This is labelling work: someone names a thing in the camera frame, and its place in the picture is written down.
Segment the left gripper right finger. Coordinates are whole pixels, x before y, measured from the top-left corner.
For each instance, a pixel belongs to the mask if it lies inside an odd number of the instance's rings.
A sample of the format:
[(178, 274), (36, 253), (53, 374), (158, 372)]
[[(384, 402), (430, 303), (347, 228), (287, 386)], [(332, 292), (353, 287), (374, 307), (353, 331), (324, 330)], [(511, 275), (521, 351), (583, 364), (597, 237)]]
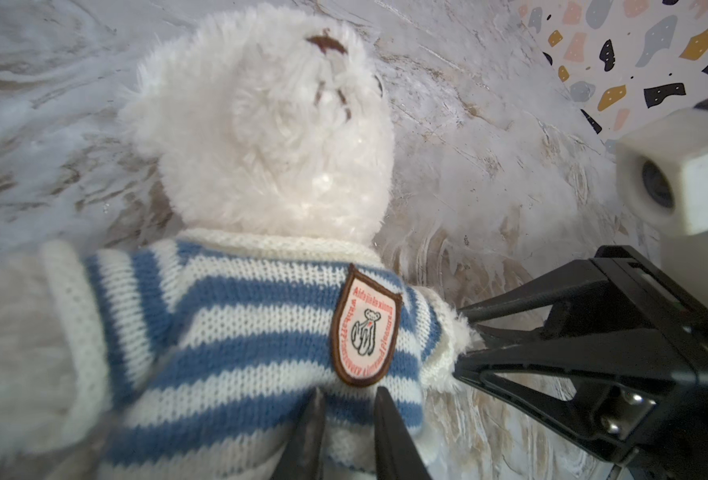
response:
[(378, 480), (431, 480), (396, 404), (385, 387), (374, 402), (375, 457)]

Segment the blue white striped knit sweater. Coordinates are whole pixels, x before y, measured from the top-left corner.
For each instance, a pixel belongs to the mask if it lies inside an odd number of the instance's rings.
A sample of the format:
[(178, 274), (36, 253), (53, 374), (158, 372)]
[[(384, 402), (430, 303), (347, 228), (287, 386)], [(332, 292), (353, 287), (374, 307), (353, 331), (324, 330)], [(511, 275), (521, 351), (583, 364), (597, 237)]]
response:
[(76, 371), (63, 438), (120, 414), (100, 478), (266, 479), (315, 390), (331, 477), (374, 476), (378, 387), (436, 460), (424, 404), (452, 314), (370, 248), (190, 230), (134, 253), (41, 255)]

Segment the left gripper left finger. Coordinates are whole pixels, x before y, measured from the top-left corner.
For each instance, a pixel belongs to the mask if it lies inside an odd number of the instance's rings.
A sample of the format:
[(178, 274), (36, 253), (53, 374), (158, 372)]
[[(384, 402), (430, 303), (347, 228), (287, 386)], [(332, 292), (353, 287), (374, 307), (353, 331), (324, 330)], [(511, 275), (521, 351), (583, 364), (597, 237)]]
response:
[(270, 479), (321, 479), (325, 429), (326, 400), (322, 390), (316, 388), (311, 394)]

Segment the white fluffy teddy bear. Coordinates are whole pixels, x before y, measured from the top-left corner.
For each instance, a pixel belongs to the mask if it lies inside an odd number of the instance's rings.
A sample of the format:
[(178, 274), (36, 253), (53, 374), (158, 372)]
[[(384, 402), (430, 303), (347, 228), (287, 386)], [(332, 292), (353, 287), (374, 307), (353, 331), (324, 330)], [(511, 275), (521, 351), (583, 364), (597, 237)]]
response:
[[(391, 199), (393, 122), (374, 63), (349, 26), (268, 4), (212, 15), (145, 59), (120, 116), (137, 153), (157, 161), (183, 221), (168, 239), (208, 230), (376, 252)], [(0, 260), (0, 472), (17, 458), (62, 451), (57, 478), (102, 479), (120, 414), (106, 410), (74, 441), (63, 438), (77, 380), (41, 255), (54, 242), (84, 258), (117, 250), (83, 256), (52, 240)], [(436, 292), (412, 287), (452, 314), (452, 356), (430, 378), (426, 403), (430, 392), (454, 389), (471, 331)]]

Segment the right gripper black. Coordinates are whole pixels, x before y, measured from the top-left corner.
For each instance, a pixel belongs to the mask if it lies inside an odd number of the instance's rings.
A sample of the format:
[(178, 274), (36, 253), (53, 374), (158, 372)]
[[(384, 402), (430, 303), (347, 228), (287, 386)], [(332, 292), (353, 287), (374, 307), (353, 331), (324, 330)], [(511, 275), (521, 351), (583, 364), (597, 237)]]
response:
[[(543, 307), (532, 330), (488, 325)], [(497, 349), (461, 356), (458, 380), (636, 477), (708, 479), (708, 309), (639, 252), (604, 247), (460, 312)]]

